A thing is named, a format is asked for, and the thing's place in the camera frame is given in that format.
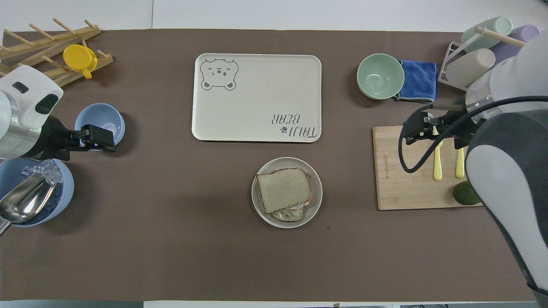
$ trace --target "metal scoop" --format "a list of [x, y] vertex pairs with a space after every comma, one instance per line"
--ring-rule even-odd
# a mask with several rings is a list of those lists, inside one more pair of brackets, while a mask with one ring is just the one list
[[21, 224], [36, 216], [56, 185], [49, 184], [41, 174], [35, 173], [8, 192], [0, 200], [0, 216], [6, 220], [0, 226], [0, 236], [11, 224]]

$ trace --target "brown tabletop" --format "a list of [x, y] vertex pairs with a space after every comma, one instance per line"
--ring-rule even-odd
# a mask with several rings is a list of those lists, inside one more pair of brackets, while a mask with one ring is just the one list
[[[400, 125], [420, 105], [366, 98], [356, 85], [357, 66], [373, 53], [439, 66], [458, 38], [439, 32], [104, 31], [88, 46], [111, 53], [114, 63], [91, 80], [64, 86], [52, 115], [72, 128], [84, 107], [106, 102], [123, 115], [125, 137], [114, 154], [73, 153], [66, 165], [75, 192], [65, 211], [0, 238], [0, 299], [532, 300], [484, 208], [377, 210], [372, 128]], [[317, 56], [320, 139], [195, 139], [193, 68], [206, 52]], [[436, 101], [460, 95], [438, 84]], [[317, 215], [291, 230], [264, 222], [250, 194], [259, 168], [282, 156], [312, 165], [323, 184]]]

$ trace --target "blue bowl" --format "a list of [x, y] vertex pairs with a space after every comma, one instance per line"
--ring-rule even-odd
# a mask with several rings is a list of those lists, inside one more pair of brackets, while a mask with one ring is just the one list
[[98, 102], [84, 108], [76, 118], [74, 129], [80, 130], [86, 124], [110, 130], [114, 134], [114, 145], [124, 137], [124, 119], [118, 110], [109, 104]]
[[[29, 221], [22, 224], [13, 224], [13, 226], [31, 227], [44, 223], [59, 215], [59, 213], [61, 213], [70, 203], [72, 194], [74, 193], [74, 178], [72, 177], [72, 173], [62, 161], [58, 159], [54, 159], [53, 161], [61, 171], [63, 183], [57, 184], [52, 196], [38, 215], [34, 216]], [[27, 179], [27, 177], [21, 173], [26, 166], [32, 168], [41, 163], [42, 162], [29, 161], [23, 158], [6, 159], [0, 163], [0, 197], [4, 197], [8, 192]]]

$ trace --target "black cable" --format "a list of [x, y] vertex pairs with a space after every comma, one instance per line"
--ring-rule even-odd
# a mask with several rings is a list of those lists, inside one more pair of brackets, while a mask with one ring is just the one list
[[465, 121], [468, 121], [469, 119], [471, 119], [473, 116], [475, 115], [478, 115], [482, 112], [484, 112], [485, 110], [489, 110], [489, 109], [492, 109], [492, 108], [495, 108], [495, 107], [498, 107], [498, 106], [502, 106], [502, 105], [508, 105], [508, 104], [513, 104], [513, 103], [516, 103], [516, 102], [526, 102], [526, 101], [546, 101], [548, 102], [548, 96], [540, 96], [540, 95], [537, 95], [537, 96], [518, 96], [518, 97], [515, 97], [515, 98], [509, 98], [509, 99], [502, 99], [502, 100], [498, 100], [498, 101], [494, 101], [494, 102], [491, 102], [487, 105], [484, 105], [484, 106], [481, 106], [480, 108], [478, 109], [475, 109], [465, 115], [463, 115], [462, 117], [458, 118], [455, 122], [453, 122], [451, 125], [449, 125], [449, 127], [447, 129], [445, 129], [442, 133], [440, 133], [438, 135], [438, 138], [436, 138], [436, 140], [434, 140], [434, 142], [430, 145], [430, 147], [428, 148], [428, 150], [426, 150], [426, 152], [424, 153], [423, 157], [419, 160], [419, 162], [415, 165], [415, 167], [413, 168], [409, 168], [407, 167], [405, 161], [403, 161], [403, 154], [402, 154], [402, 140], [403, 140], [403, 132], [405, 131], [405, 128], [406, 128], [406, 125], [407, 125], [407, 122], [413, 117], [415, 116], [418, 112], [421, 112], [425, 109], [429, 109], [430, 106], [432, 105], [427, 105], [427, 106], [424, 106], [424, 107], [421, 107], [419, 109], [417, 109], [415, 112], [413, 112], [413, 114], [407, 119], [407, 121], [405, 121], [403, 123], [403, 127], [402, 127], [402, 131], [401, 133], [399, 134], [399, 139], [398, 139], [398, 155], [399, 155], [399, 162], [400, 164], [402, 165], [402, 168], [403, 170], [405, 170], [407, 173], [413, 173], [417, 170], [419, 170], [420, 167], [423, 166], [423, 164], [426, 162], [426, 160], [428, 159], [428, 157], [430, 156], [430, 154], [432, 154], [432, 152], [434, 152], [434, 149], [436, 148], [436, 146], [445, 138], [451, 136], [453, 134], [453, 132], [459, 127], [461, 126], [462, 124], [464, 124]]

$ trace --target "yellow spoon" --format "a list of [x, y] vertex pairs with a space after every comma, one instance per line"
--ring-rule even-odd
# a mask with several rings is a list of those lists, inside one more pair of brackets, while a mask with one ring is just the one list
[[71, 69], [83, 74], [86, 79], [90, 79], [92, 77], [91, 72], [97, 68], [95, 53], [91, 49], [78, 44], [65, 48], [63, 60]]
[[456, 156], [455, 176], [457, 179], [464, 178], [464, 148], [460, 148]]
[[[438, 129], [435, 126], [433, 127], [432, 135], [439, 135]], [[439, 155], [439, 148], [442, 146], [442, 144], [443, 141], [441, 141], [434, 149], [434, 179], [436, 181], [441, 181], [442, 179], [442, 160]]]

